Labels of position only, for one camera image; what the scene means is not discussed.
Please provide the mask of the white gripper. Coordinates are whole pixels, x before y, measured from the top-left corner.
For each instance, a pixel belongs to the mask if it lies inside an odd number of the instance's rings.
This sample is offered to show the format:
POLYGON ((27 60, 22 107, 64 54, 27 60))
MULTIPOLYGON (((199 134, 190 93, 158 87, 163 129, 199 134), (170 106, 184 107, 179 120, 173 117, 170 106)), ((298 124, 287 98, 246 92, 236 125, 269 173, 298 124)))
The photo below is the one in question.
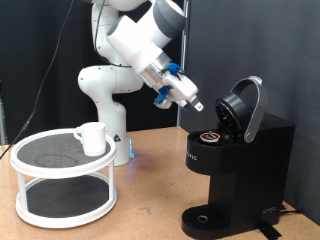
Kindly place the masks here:
POLYGON ((166 73, 162 83, 169 88, 165 99, 161 102, 162 108, 170 108, 172 103, 175 102, 184 110, 190 109, 192 105, 198 112, 204 109, 203 104, 196 96, 197 86, 185 75, 177 74, 173 76, 166 73))

